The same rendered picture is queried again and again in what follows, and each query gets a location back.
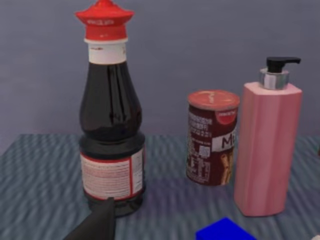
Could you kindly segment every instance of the soy sauce bottle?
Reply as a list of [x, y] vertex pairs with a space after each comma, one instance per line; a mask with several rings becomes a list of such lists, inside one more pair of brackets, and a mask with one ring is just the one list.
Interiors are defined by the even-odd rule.
[[91, 210], [115, 199], [115, 215], [135, 212], [145, 191], [142, 109], [127, 66], [125, 23], [134, 15], [110, 0], [75, 14], [85, 25], [89, 66], [80, 109], [83, 190]]

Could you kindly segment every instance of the metallic pump collar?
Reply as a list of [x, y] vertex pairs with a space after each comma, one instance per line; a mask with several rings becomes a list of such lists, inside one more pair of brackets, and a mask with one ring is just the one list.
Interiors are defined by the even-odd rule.
[[260, 84], [264, 89], [282, 90], [289, 83], [289, 72], [270, 73], [267, 68], [260, 70]]

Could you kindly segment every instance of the pink bottle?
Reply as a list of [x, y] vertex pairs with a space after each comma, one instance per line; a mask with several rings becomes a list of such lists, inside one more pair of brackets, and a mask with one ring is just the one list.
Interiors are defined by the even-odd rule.
[[300, 61], [268, 57], [260, 82], [244, 85], [234, 200], [245, 216], [285, 209], [302, 91], [289, 83], [283, 67]]

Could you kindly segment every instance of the table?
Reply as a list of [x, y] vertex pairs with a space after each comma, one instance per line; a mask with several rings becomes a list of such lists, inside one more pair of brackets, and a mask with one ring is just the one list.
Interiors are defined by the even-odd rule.
[[[77, 135], [21, 135], [0, 158], [0, 239], [61, 240], [90, 213], [83, 196]], [[186, 139], [146, 141], [147, 191], [135, 214], [117, 220], [116, 240], [194, 240], [229, 217], [258, 240], [310, 240], [320, 233], [320, 137], [298, 137], [286, 209], [244, 217], [227, 186], [198, 185], [185, 175]]]

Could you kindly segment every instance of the black object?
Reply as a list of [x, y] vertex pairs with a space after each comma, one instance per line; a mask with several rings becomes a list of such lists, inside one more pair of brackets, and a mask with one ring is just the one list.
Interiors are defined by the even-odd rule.
[[301, 58], [299, 57], [268, 57], [266, 59], [266, 65], [268, 67], [268, 73], [280, 74], [286, 64], [299, 64]]
[[116, 232], [115, 201], [108, 198], [64, 240], [114, 240]]
[[[127, 62], [109, 65], [90, 62], [80, 109], [84, 132], [79, 142], [80, 151], [89, 158], [106, 162], [130, 157], [145, 144], [145, 136], [139, 131], [141, 123], [142, 109]], [[142, 191], [134, 197], [116, 200], [116, 217], [129, 215], [142, 205], [146, 188], [144, 176], [142, 164]], [[84, 194], [91, 210], [103, 202]]]

